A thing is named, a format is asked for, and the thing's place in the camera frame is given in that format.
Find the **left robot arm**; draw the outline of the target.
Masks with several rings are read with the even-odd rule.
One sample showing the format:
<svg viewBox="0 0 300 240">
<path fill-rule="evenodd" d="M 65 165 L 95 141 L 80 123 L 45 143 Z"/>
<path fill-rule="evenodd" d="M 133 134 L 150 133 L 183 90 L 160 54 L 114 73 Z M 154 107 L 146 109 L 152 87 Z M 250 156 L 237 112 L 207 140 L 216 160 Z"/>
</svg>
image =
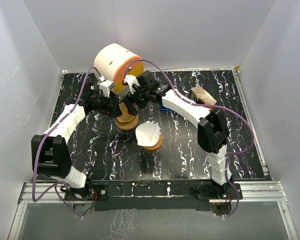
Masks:
<svg viewBox="0 0 300 240">
<path fill-rule="evenodd" d="M 104 80 L 98 84 L 91 81 L 81 84 L 80 91 L 71 97 L 54 124 L 43 134 L 31 139 L 32 168 L 40 174 L 63 182 L 83 200 L 93 195 L 87 176 L 72 165 L 68 141 L 80 122 L 92 111 L 108 117 L 120 113 L 119 97 L 112 91 L 114 83 Z"/>
</svg>

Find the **coffee filter packet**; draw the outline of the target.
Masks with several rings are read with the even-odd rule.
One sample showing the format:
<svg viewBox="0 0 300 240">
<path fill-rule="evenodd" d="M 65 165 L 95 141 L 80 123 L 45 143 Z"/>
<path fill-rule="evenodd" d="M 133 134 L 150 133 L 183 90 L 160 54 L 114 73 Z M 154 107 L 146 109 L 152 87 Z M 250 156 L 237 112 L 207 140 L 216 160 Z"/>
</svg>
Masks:
<svg viewBox="0 0 300 240">
<path fill-rule="evenodd" d="M 215 105 L 217 101 L 204 88 L 197 85 L 190 90 L 189 99 L 197 104 Z"/>
</svg>

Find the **glass carafe with brown band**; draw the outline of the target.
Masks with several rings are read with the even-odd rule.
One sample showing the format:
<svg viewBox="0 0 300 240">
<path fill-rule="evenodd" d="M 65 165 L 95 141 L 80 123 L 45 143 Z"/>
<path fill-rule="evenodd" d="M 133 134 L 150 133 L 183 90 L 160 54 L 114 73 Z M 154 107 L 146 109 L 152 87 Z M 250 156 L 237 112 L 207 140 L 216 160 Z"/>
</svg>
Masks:
<svg viewBox="0 0 300 240">
<path fill-rule="evenodd" d="M 155 164 L 160 160 L 159 151 L 143 151 L 142 153 L 143 162 L 146 165 Z"/>
</svg>

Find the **brown paper coffee filter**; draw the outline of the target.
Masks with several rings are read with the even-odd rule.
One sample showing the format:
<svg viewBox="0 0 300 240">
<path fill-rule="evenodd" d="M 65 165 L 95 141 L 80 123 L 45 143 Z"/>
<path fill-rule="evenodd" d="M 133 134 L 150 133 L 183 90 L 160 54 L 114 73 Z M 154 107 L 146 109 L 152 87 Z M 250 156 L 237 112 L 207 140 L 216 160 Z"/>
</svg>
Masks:
<svg viewBox="0 0 300 240">
<path fill-rule="evenodd" d="M 126 106 L 126 104 L 124 102 L 121 102 L 119 104 L 119 109 L 121 111 L 121 115 L 118 116 L 116 118 L 117 121 L 119 121 L 120 123 L 129 123 L 131 121 L 133 121 L 137 116 L 129 113 L 128 107 Z"/>
</svg>

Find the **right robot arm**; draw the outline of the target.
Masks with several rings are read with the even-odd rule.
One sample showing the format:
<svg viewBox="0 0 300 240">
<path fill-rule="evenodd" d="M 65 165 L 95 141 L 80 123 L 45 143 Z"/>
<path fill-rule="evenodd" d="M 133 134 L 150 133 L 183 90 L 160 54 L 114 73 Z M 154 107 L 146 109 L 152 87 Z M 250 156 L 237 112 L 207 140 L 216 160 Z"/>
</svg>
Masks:
<svg viewBox="0 0 300 240">
<path fill-rule="evenodd" d="M 233 184 L 226 160 L 230 132 L 223 112 L 185 97 L 171 82 L 159 84 L 149 71 L 138 76 L 127 74 L 121 83 L 129 88 L 123 99 L 129 110 L 135 110 L 134 104 L 144 108 L 148 102 L 156 103 L 176 112 L 196 127 L 197 143 L 210 162 L 213 194 L 220 199 L 229 195 Z"/>
</svg>

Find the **white paper coffee filter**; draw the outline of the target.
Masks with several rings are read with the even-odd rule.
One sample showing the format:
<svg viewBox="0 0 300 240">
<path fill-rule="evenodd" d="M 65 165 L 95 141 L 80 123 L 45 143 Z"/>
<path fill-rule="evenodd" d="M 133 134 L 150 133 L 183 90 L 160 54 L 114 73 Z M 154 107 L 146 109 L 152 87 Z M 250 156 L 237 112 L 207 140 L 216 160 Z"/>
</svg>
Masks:
<svg viewBox="0 0 300 240">
<path fill-rule="evenodd" d="M 135 135 L 139 146 L 152 147 L 159 141 L 160 127 L 158 123 L 147 121 L 135 129 Z"/>
</svg>

